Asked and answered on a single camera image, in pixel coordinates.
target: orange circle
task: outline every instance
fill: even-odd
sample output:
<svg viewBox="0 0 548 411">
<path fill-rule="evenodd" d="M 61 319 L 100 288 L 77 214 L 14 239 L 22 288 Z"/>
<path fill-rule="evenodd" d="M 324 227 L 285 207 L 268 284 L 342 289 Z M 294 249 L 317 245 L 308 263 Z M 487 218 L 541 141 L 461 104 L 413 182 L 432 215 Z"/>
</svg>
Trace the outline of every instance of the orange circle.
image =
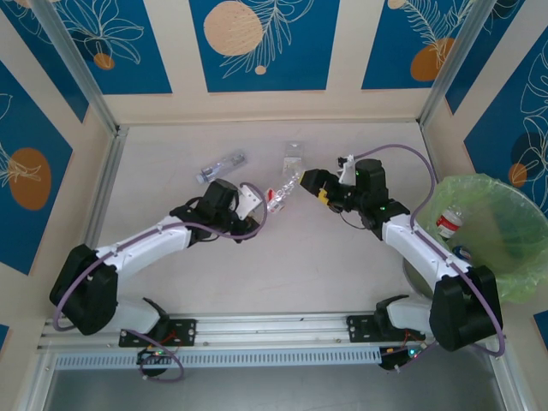
<svg viewBox="0 0 548 411">
<path fill-rule="evenodd" d="M 207 43 L 223 56 L 253 51 L 263 39 L 263 26 L 249 6 L 237 1 L 221 2 L 204 19 Z"/>
<path fill-rule="evenodd" d="M 108 54 L 97 53 L 93 57 L 93 62 L 103 70 L 112 70 L 114 68 L 114 59 Z"/>
<path fill-rule="evenodd" d="M 401 9 L 405 6 L 406 0 L 388 0 L 388 7 L 391 9 Z"/>
<path fill-rule="evenodd" d="M 435 45 L 428 45 L 419 51 L 411 63 L 411 76 L 417 81 L 436 80 L 453 43 L 455 39 L 440 39 Z"/>
<path fill-rule="evenodd" d="M 510 167 L 508 179 L 514 187 L 523 187 L 527 181 L 527 169 L 525 165 L 516 163 Z"/>
<path fill-rule="evenodd" d="M 29 178 L 21 173 L 39 167 L 33 172 L 36 178 Z M 14 152 L 8 163 L 8 170 L 15 173 L 9 179 L 9 189 L 14 200 L 27 210 L 37 211 L 45 206 L 51 191 L 51 170 L 44 154 L 34 148 L 21 148 Z"/>
</svg>

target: metal bracket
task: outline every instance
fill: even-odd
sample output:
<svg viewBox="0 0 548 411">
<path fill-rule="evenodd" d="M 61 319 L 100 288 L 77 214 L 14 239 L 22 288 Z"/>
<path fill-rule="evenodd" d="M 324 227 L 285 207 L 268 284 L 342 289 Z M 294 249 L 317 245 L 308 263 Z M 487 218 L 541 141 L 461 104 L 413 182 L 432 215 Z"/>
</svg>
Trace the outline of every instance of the metal bracket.
<svg viewBox="0 0 548 411">
<path fill-rule="evenodd" d="M 170 319 L 167 325 L 167 334 L 158 339 L 165 347 L 193 347 L 196 335 L 195 319 Z M 145 348 L 151 345 L 145 340 L 122 330 L 118 346 L 121 348 Z"/>
<path fill-rule="evenodd" d="M 346 324 L 351 343 L 403 342 L 405 340 L 405 330 L 394 328 L 381 332 L 373 314 L 350 315 L 346 318 Z M 418 331 L 415 331 L 414 335 L 421 341 L 426 338 Z"/>
</svg>

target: white robotic arm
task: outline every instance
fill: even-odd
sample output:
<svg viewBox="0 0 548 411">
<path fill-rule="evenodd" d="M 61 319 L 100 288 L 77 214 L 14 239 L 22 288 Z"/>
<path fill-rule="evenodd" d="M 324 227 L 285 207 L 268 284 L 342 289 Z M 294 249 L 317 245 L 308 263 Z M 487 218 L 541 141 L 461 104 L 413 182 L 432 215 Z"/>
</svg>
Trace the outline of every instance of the white robotic arm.
<svg viewBox="0 0 548 411">
<path fill-rule="evenodd" d="M 248 185 L 237 188 L 217 180 L 210 184 L 203 197 L 177 207 L 139 234 L 96 250 L 85 245 L 75 247 L 51 291 L 50 300 L 84 335 L 100 330 L 134 330 L 148 334 L 167 314 L 153 301 L 124 298 L 123 282 L 167 254 L 207 241 L 211 233 L 238 242 L 253 237 L 260 225 L 248 215 L 261 203 L 262 199 Z M 82 276 L 93 264 L 98 265 L 97 268 Z M 67 298 L 67 290 L 74 287 L 79 278 L 80 283 Z M 164 331 L 159 331 L 156 337 L 163 334 Z"/>
<path fill-rule="evenodd" d="M 449 351 L 495 334 L 484 304 L 487 301 L 492 317 L 502 327 L 492 272 L 458 259 L 413 222 L 409 210 L 390 199 L 380 161 L 355 162 L 349 156 L 339 158 L 339 166 L 340 176 L 327 170 L 309 170 L 301 185 L 336 213 L 357 211 L 364 227 L 395 248 L 434 291 L 432 301 L 419 295 L 398 295 L 379 302 L 375 333 L 394 336 L 391 331 L 420 331 L 433 335 Z"/>
</svg>

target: plastic bottle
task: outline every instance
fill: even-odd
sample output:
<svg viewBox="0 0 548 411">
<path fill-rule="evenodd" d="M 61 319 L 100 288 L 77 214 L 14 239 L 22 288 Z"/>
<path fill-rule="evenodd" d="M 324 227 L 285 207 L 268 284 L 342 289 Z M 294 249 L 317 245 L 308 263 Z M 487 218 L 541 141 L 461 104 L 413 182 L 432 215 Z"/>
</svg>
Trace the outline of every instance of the plastic bottle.
<svg viewBox="0 0 548 411">
<path fill-rule="evenodd" d="M 230 155 L 221 158 L 216 163 L 205 167 L 196 175 L 196 180 L 200 184 L 212 182 L 230 173 L 230 171 L 242 167 L 247 162 L 246 155 L 242 150 L 236 150 Z"/>
<path fill-rule="evenodd" d="M 280 183 L 280 188 L 275 190 L 269 188 L 266 192 L 266 200 L 268 204 L 266 206 L 268 212 L 276 214 L 285 207 L 285 200 L 293 192 L 296 186 L 299 185 L 299 180 L 304 172 L 301 165 L 294 166 L 290 170 L 287 170 L 286 176 Z"/>
<path fill-rule="evenodd" d="M 462 224 L 462 210 L 456 205 L 449 206 L 436 222 L 438 233 L 445 241 L 448 241 Z"/>
</svg>

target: plastic bag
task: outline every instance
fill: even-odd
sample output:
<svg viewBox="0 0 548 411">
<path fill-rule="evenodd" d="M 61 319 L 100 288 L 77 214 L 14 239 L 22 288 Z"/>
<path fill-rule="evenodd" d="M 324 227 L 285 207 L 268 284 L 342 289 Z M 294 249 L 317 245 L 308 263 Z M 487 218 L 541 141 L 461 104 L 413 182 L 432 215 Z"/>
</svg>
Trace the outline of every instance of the plastic bag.
<svg viewBox="0 0 548 411">
<path fill-rule="evenodd" d="M 449 249 L 436 221 L 450 206 L 460 207 L 464 224 L 450 240 L 486 265 L 497 278 L 501 302 L 524 302 L 548 278 L 548 219 L 522 192 L 486 176 L 452 176 L 437 185 L 420 212 L 420 226 Z"/>
</svg>

